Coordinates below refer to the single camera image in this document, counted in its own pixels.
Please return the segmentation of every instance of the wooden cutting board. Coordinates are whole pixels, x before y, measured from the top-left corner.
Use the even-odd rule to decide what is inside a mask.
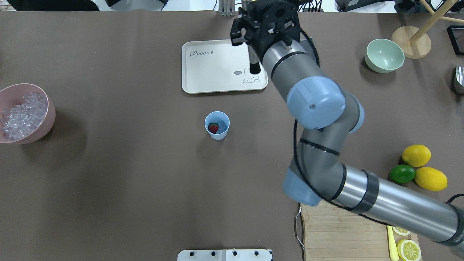
[[[305,257],[308,261],[389,261],[387,227],[325,201],[302,205]],[[395,241],[417,235],[400,236]]]

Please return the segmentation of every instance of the yellow knife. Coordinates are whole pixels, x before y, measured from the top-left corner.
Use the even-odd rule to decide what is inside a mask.
[[[398,250],[396,250],[395,237],[393,236],[392,226],[387,226],[388,231],[388,250],[390,251],[390,259],[393,261],[398,261]]]

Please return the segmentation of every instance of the green lime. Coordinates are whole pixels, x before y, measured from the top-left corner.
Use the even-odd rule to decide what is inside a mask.
[[[396,183],[407,183],[414,179],[416,171],[409,165],[398,165],[390,171],[390,178]]]

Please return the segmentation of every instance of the strawberry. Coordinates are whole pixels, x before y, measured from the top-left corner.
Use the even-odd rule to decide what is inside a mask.
[[[213,133],[213,134],[216,134],[216,132],[219,130],[219,124],[217,123],[210,123],[208,125],[208,130]]]

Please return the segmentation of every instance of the robotic arm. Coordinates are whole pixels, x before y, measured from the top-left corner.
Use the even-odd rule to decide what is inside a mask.
[[[394,224],[464,253],[464,210],[342,164],[349,133],[364,120],[357,98],[329,79],[317,55],[300,44],[297,0],[257,0],[239,8],[232,45],[248,44],[250,70],[259,61],[291,114],[304,127],[284,181],[292,199],[316,206],[321,198]]]

